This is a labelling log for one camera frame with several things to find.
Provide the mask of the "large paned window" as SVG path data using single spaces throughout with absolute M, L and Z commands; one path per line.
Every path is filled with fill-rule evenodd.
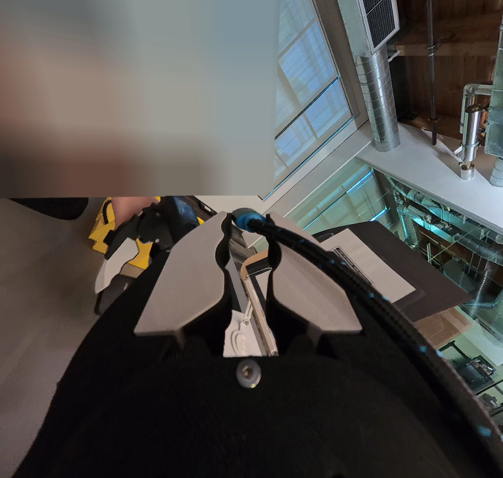
M 331 44 L 315 0 L 281 0 L 274 180 L 265 201 L 361 115 L 339 43 Z

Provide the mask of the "black panel with white sheet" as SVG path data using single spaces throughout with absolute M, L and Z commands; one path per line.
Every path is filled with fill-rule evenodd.
M 314 234 L 327 248 L 330 237 L 349 230 L 358 237 L 394 275 L 387 275 L 386 288 L 400 276 L 413 291 L 394 302 L 411 322 L 429 318 L 469 300 L 468 293 L 407 246 L 399 237 L 377 221 L 330 228 Z

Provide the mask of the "light wooden board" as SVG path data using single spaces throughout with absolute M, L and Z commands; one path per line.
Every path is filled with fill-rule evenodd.
M 246 259 L 240 270 L 240 276 L 251 303 L 259 348 L 265 356 L 278 356 L 276 341 L 266 318 L 267 283 L 272 269 L 267 255 L 265 249 Z
M 414 326 L 436 349 L 455 340 L 473 327 L 473 322 L 452 307 L 414 322 Z

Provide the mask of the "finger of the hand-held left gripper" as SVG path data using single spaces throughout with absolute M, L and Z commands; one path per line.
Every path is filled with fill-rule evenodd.
M 135 240 L 126 238 L 111 255 L 106 254 L 103 264 L 95 280 L 95 294 L 107 288 L 112 279 L 118 275 L 122 268 L 134 259 L 139 253 L 139 248 Z

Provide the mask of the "grey docking hub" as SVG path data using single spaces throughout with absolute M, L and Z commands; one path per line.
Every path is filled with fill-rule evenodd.
M 101 292 L 98 292 L 94 314 L 97 316 L 102 315 L 109 306 L 131 285 L 135 277 L 124 274 L 117 274 L 111 280 L 110 284 Z

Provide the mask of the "round metal air duct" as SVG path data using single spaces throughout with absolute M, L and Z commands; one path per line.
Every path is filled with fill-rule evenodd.
M 370 57 L 356 57 L 355 67 L 373 133 L 373 145 L 379 152 L 393 151 L 399 147 L 400 137 L 386 47 L 381 47 Z

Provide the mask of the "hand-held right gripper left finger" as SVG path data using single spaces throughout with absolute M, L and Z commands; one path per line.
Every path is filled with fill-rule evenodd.
M 175 244 L 136 324 L 136 336 L 192 337 L 223 349 L 232 317 L 227 270 L 232 218 L 227 212 L 196 227 Z

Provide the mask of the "white plastic plate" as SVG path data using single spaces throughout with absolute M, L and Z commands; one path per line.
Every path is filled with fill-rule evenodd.
M 259 349 L 249 318 L 235 310 L 231 311 L 230 324 L 224 335 L 223 357 L 253 356 Z

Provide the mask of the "yellow plastic bin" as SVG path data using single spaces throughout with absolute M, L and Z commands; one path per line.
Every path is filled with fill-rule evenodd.
M 93 242 L 92 248 L 98 253 L 103 254 L 104 259 L 108 248 L 108 246 L 104 243 L 104 238 L 107 233 L 113 230 L 115 230 L 115 217 L 110 197 L 102 204 L 101 210 L 96 217 L 96 222 L 89 235 L 89 239 Z M 129 261 L 129 263 L 122 268 L 120 273 L 125 273 L 126 275 L 133 274 L 134 276 L 137 276 L 137 273 L 141 273 L 148 268 L 157 255 L 168 254 L 172 250 L 158 250 L 156 245 L 152 243 L 143 244 L 138 240 L 136 243 L 139 248 L 138 255 Z

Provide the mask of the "person's left hand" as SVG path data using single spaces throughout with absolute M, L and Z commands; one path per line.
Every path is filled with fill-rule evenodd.
M 112 197 L 115 229 L 117 230 L 122 223 L 129 221 L 133 215 L 139 215 L 144 208 L 159 201 L 157 197 Z

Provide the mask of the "shiny metal pipe fitting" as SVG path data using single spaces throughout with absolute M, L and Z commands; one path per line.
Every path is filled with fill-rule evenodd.
M 475 158 L 479 147 L 479 135 L 483 113 L 488 105 L 475 102 L 476 97 L 490 97 L 493 92 L 492 84 L 467 84 L 463 89 L 460 134 L 462 143 L 455 151 L 459 157 L 460 177 L 462 180 L 470 180 L 475 173 Z

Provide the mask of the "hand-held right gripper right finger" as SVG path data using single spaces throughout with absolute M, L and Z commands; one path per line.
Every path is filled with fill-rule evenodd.
M 343 288 L 294 248 L 269 241 L 272 271 L 267 285 L 266 318 L 278 349 L 299 336 L 314 347 L 322 336 L 357 336 L 362 325 Z

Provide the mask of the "thin dark ceiling pipe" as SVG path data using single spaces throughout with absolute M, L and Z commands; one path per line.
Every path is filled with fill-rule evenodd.
M 427 17 L 427 37 L 428 46 L 427 54 L 429 59 L 429 78 L 430 78 L 430 125 L 431 125 L 431 144 L 437 145 L 437 109 L 436 109 L 436 70 L 435 70 L 435 53 L 436 40 L 434 32 L 434 15 L 433 15 L 433 0 L 426 0 L 426 17 Z

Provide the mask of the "rectangular duct with vent grille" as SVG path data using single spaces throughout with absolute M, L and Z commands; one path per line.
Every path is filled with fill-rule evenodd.
M 354 57 L 370 57 L 399 31 L 397 0 L 337 0 Z

